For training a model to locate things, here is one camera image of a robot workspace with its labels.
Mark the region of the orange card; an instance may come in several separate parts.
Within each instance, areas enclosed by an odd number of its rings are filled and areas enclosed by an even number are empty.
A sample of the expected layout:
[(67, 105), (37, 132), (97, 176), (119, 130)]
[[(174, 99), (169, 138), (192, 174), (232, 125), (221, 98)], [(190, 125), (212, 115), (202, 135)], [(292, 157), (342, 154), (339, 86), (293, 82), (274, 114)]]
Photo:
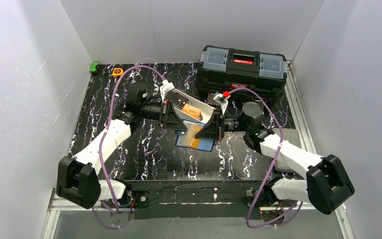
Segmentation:
[(202, 110), (197, 108), (197, 107), (194, 107), (190, 104), (186, 104), (183, 108), (182, 108), (182, 112), (184, 112), (185, 114), (197, 119), (197, 120), (203, 120), (203, 116), (202, 116)]

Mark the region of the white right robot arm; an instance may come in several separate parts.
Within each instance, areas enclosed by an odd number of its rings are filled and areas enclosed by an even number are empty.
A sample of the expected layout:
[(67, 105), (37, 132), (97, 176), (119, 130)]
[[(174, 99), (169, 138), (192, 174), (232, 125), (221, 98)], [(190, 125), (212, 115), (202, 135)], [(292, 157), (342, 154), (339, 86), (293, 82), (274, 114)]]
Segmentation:
[(310, 203), (319, 212), (329, 215), (355, 193), (341, 160), (330, 154), (321, 156), (303, 150), (266, 128), (260, 106), (247, 102), (237, 117), (227, 118), (219, 108), (214, 110), (198, 138), (221, 139), (226, 131), (243, 131), (244, 141), (250, 149), (276, 159), (299, 174), (301, 179), (276, 176), (254, 190), (247, 199), (252, 205), (274, 204), (284, 200)]

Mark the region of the white oblong plastic tray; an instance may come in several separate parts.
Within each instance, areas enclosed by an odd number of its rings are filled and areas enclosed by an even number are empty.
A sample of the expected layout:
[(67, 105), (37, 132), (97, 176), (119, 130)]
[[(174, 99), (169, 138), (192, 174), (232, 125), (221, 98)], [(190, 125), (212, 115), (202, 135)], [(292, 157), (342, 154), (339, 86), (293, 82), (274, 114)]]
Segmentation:
[(173, 104), (176, 114), (183, 120), (206, 124), (215, 108), (177, 89), (166, 93), (165, 98)]

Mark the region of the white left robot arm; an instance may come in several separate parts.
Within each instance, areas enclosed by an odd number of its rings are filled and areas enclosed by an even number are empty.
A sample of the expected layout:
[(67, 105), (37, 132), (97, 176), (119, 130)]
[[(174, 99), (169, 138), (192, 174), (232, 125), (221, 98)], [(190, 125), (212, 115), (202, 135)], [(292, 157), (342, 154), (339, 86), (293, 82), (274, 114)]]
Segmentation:
[(59, 161), (57, 196), (85, 209), (93, 208), (99, 201), (112, 200), (115, 209), (111, 212), (117, 213), (126, 185), (110, 179), (106, 160), (137, 130), (143, 119), (160, 120), (171, 109), (169, 102), (183, 107), (191, 99), (167, 81), (160, 94), (160, 103), (153, 103), (155, 96), (144, 84), (133, 84), (125, 102), (110, 110), (104, 130), (73, 157), (65, 156)]

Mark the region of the blue leather card holder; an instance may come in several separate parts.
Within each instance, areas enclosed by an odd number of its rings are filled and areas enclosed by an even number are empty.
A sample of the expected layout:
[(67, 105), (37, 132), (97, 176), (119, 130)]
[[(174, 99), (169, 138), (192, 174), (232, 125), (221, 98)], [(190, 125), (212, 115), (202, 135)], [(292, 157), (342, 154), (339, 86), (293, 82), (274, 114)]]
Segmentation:
[(204, 124), (184, 120), (186, 131), (175, 130), (177, 147), (192, 148), (200, 151), (212, 151), (214, 147), (213, 139), (196, 138), (196, 134), (203, 129)]

